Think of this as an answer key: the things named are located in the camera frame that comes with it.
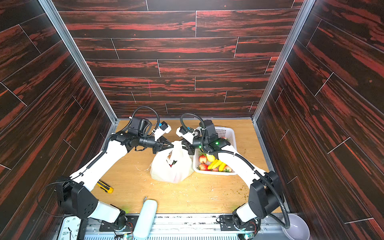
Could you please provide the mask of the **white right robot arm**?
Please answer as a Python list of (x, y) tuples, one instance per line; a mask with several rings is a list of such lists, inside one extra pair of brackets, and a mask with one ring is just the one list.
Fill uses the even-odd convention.
[(234, 226), (243, 230), (250, 220), (261, 220), (270, 216), (284, 229), (289, 229), (291, 222), (284, 205), (282, 182), (278, 175), (266, 172), (242, 156), (226, 139), (220, 138), (216, 128), (210, 120), (200, 120), (200, 136), (196, 130), (182, 124), (184, 130), (178, 130), (187, 141), (187, 147), (192, 150), (201, 150), (207, 155), (229, 166), (249, 187), (248, 201), (236, 208), (232, 213)]

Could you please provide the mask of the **white fruit-print plastic bag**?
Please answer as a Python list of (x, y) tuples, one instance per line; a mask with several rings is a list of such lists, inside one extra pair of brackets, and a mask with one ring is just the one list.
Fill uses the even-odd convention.
[(193, 161), (181, 141), (172, 142), (171, 149), (158, 152), (151, 163), (151, 178), (177, 184), (189, 177), (193, 172)]

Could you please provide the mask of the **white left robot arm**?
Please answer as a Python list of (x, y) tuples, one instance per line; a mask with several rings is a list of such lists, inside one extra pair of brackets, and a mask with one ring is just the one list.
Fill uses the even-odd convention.
[(56, 183), (58, 205), (65, 213), (82, 220), (92, 218), (109, 223), (117, 230), (126, 227), (126, 212), (99, 201), (91, 191), (105, 173), (122, 157), (138, 146), (153, 149), (153, 153), (171, 149), (174, 145), (165, 137), (138, 137), (112, 134), (102, 151), (70, 177), (61, 176)]

